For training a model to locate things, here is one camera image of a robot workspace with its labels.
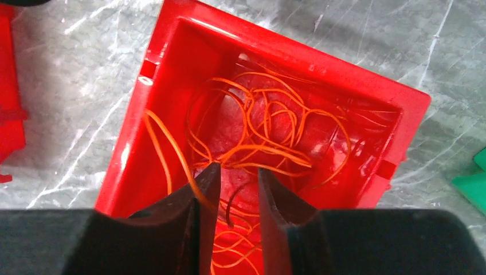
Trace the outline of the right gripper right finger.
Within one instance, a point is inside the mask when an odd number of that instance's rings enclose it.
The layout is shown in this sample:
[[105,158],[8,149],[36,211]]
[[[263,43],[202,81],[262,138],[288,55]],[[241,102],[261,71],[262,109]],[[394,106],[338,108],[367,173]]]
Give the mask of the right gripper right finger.
[[333,274],[319,211],[258,170],[258,203],[265,274]]

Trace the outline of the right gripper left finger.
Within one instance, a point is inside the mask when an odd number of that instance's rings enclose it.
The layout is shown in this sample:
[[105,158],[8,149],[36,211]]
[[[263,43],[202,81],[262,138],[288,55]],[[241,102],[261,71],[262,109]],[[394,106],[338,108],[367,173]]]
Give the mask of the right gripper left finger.
[[209,274],[217,216],[190,185],[128,218],[93,211],[63,274]]

